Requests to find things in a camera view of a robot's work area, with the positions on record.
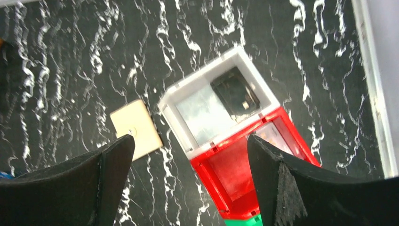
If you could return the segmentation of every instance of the beige square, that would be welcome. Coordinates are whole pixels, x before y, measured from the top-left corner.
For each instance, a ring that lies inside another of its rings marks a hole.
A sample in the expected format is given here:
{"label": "beige square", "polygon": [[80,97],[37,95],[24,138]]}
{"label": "beige square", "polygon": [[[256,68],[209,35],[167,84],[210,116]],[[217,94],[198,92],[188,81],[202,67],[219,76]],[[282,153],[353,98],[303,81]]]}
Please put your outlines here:
{"label": "beige square", "polygon": [[133,161],[162,147],[147,108],[141,99],[135,100],[110,114],[117,138],[130,134],[135,139]]}

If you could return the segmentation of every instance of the wooden block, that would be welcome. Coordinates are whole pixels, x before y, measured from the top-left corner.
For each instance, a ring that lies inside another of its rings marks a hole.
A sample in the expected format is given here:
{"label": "wooden block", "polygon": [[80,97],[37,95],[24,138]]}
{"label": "wooden block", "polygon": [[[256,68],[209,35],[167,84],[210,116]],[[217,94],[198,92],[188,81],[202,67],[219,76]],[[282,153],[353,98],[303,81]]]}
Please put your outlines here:
{"label": "wooden block", "polygon": [[130,134],[135,139],[133,161],[162,147],[147,108],[141,99],[135,100],[110,114],[117,138]]}

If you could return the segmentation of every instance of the marble surface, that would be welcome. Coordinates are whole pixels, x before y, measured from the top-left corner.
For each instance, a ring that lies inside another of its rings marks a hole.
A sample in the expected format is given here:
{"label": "marble surface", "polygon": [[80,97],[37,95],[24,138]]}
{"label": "marble surface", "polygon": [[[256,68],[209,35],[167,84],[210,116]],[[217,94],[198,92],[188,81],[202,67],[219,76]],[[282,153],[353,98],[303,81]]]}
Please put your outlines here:
{"label": "marble surface", "polygon": [[322,167],[383,178],[349,0],[47,0],[0,8],[0,21],[22,58],[0,74],[13,84],[1,92],[0,170],[100,147],[116,138],[112,111],[146,102],[164,147],[132,164],[115,225],[223,225],[156,104],[235,45]]}

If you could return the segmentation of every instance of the red plastic container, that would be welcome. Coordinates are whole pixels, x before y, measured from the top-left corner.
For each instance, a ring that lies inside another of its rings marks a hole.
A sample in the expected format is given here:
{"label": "red plastic container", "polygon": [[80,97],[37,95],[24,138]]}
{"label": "red plastic container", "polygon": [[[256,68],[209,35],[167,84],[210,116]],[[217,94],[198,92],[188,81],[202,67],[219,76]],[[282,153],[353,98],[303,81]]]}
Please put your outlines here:
{"label": "red plastic container", "polygon": [[259,214],[248,162],[247,136],[270,122],[277,128],[293,155],[320,166],[286,111],[282,107],[277,108],[190,161],[223,219],[247,220]]}

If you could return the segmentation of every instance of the blue object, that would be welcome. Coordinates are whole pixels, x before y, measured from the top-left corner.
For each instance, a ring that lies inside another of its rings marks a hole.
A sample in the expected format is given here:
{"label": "blue object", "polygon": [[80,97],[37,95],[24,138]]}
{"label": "blue object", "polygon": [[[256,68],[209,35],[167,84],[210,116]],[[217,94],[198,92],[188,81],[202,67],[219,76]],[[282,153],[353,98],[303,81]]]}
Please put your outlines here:
{"label": "blue object", "polygon": [[0,171],[0,179],[1,178],[13,179],[14,177],[11,174]]}

